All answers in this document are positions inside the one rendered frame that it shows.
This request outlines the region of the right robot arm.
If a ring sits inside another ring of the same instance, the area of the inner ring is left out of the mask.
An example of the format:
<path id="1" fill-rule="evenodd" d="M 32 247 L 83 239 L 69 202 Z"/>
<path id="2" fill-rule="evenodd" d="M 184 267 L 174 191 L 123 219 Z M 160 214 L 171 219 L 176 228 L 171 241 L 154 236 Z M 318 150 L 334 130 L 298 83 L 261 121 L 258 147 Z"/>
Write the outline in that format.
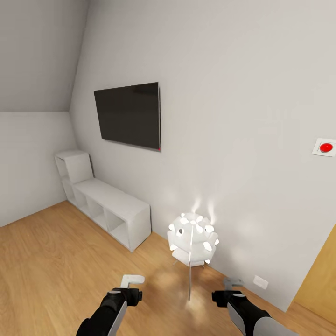
<path id="1" fill-rule="evenodd" d="M 301 336 L 288 329 L 266 310 L 261 310 L 247 300 L 247 296 L 232 286 L 243 286 L 241 278 L 224 278 L 224 290 L 212 293 L 218 307 L 228 308 L 229 316 L 244 336 Z"/>

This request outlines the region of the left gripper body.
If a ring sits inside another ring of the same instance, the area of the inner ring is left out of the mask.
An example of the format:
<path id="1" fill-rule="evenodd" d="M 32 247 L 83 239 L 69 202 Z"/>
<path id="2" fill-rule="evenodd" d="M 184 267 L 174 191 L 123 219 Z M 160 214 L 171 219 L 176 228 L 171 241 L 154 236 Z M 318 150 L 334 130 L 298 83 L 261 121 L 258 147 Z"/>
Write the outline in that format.
<path id="1" fill-rule="evenodd" d="M 135 306 L 138 305 L 138 298 L 139 298 L 139 289 L 138 288 L 116 288 L 114 287 L 113 290 L 123 290 L 128 297 L 127 306 Z"/>

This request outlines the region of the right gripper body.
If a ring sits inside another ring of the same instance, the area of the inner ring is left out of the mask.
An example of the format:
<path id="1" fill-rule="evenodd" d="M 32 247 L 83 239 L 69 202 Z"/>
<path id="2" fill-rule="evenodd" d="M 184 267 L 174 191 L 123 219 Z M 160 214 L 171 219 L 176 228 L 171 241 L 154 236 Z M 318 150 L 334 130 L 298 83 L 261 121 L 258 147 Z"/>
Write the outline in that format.
<path id="1" fill-rule="evenodd" d="M 216 295 L 217 306 L 218 307 L 223 307 L 223 308 L 228 308 L 226 300 L 231 293 L 242 294 L 240 291 L 236 291 L 236 290 L 233 290 L 233 291 L 216 290 L 215 295 Z"/>

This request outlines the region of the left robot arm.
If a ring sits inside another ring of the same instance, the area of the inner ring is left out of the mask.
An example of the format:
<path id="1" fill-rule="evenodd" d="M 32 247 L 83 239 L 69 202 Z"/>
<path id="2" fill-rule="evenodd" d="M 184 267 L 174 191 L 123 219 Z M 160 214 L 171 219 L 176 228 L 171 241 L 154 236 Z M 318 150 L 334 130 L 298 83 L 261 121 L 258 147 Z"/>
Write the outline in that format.
<path id="1" fill-rule="evenodd" d="M 114 287 L 103 298 L 100 307 L 80 325 L 76 336 L 115 336 L 126 314 L 127 306 L 138 305 L 142 291 L 129 288 L 129 284 L 143 284 L 141 275 L 124 274 L 121 288 Z"/>

